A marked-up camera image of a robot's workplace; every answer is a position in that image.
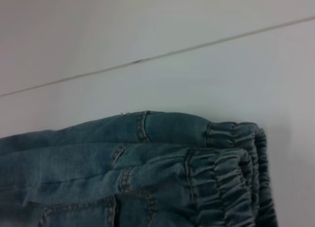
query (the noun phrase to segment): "light blue denim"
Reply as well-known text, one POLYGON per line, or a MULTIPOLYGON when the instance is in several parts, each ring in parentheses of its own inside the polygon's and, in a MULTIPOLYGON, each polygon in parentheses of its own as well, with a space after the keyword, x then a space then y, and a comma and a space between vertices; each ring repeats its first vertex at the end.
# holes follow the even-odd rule
POLYGON ((0 227, 277 227, 252 123, 139 112, 0 139, 0 227))

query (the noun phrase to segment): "stitching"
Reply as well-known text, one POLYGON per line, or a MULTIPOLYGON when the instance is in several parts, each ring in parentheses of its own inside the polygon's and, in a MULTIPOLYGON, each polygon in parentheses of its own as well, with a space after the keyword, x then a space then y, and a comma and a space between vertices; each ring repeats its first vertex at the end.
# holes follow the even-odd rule
POLYGON ((130 179, 130 175, 131 175, 131 172, 133 171, 133 169, 134 169, 134 167, 127 169, 122 174, 122 176, 120 178, 120 185, 119 186, 120 186, 120 190, 121 190, 122 193, 131 191, 129 179, 130 179))
POLYGON ((144 111, 136 117, 136 133, 139 142, 150 142, 144 128, 144 122, 149 111, 144 111))
MULTIPOLYGON (((190 146, 190 145, 189 144, 187 144, 187 145, 186 144, 182 144, 181 147, 185 147, 185 146, 190 146)), ((77 179, 61 180, 61 181, 55 181, 55 182, 42 182, 42 183, 32 184, 32 185, 28 185, 28 186, 25 185, 25 186, 16 186, 16 187, 5 187, 5 188, 0 188, 0 191, 3 192, 3 191, 11 191, 11 190, 16 190, 16 189, 26 189, 26 188, 35 187, 37 185, 53 185, 53 184, 60 184, 60 183, 66 183, 66 182, 75 182, 75 181, 80 181, 80 180, 89 180, 89 179, 93 179, 95 177, 104 175, 106 173, 95 174, 93 176, 84 177, 84 178, 77 178, 77 179)))
POLYGON ((197 204, 196 204, 196 198, 195 198, 195 190, 194 190, 194 186, 192 185, 192 180, 191 180, 191 169, 190 169, 190 161, 193 157, 193 155, 195 154, 195 149, 191 150, 187 160, 185 162, 185 168, 186 168, 186 179, 187 179, 187 183, 189 184, 190 187, 190 194, 191 194, 191 200, 193 202, 193 204, 196 206, 197 210, 199 209, 197 204))
POLYGON ((116 199, 115 196, 112 197, 113 204, 107 209, 107 225, 108 227, 114 227, 115 223, 115 208, 116 208, 116 199))
POLYGON ((112 166, 110 167, 110 169, 112 170, 114 168, 114 165, 116 164, 116 162, 118 161, 118 159, 120 158, 120 156, 125 152, 126 148, 128 147, 127 144, 122 145, 121 147, 119 147, 113 154, 113 163, 112 166))
POLYGON ((151 196, 146 191, 140 191, 139 194, 142 195, 143 197, 145 197, 146 200, 148 201, 149 210, 148 210, 148 213, 146 216, 146 221, 143 225, 143 227, 148 227, 151 220, 153 219, 154 214, 157 211, 157 199, 154 196, 151 196))
MULTIPOLYGON (((66 213, 66 212, 76 211, 76 210, 81 210, 81 209, 86 209, 86 208, 95 208, 100 205, 104 205, 106 207, 109 207, 109 209, 112 209, 113 207, 116 206, 116 199, 114 196, 110 196, 110 197, 106 197, 101 200, 90 202, 90 203, 67 204, 67 205, 59 205, 59 206, 55 206, 51 208, 45 208, 44 214, 38 223, 38 227, 43 227, 47 221, 47 217, 51 214, 54 214, 57 212, 66 213)), ((111 214, 115 214, 115 211, 108 212, 108 221, 111 221, 113 223, 114 218, 113 216, 111 216, 111 214)))
POLYGON ((149 138, 148 138, 148 136, 146 134, 145 128, 144 128, 144 122, 145 122, 145 119, 146 119, 148 113, 149 113, 149 111, 146 111, 142 115, 142 118, 141 118, 141 131, 142 131, 142 135, 143 135, 144 139, 146 139, 147 142, 150 142, 150 140, 149 140, 149 138))

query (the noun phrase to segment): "white surface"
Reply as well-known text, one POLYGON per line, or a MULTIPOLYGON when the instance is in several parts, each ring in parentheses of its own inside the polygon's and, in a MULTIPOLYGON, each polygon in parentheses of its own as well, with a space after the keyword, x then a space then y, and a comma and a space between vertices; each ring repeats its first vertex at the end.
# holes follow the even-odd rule
POLYGON ((314 0, 0 0, 0 94, 312 15, 314 0))
POLYGON ((281 227, 315 226, 315 21, 0 97, 0 136, 139 110, 252 121, 281 227))

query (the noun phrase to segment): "jeans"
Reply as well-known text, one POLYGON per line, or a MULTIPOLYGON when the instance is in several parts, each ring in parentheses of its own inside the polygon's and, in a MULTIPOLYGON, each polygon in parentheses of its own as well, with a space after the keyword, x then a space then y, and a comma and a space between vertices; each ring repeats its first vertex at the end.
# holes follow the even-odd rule
POLYGON ((1 227, 277 227, 252 123, 138 112, 0 139, 1 227))

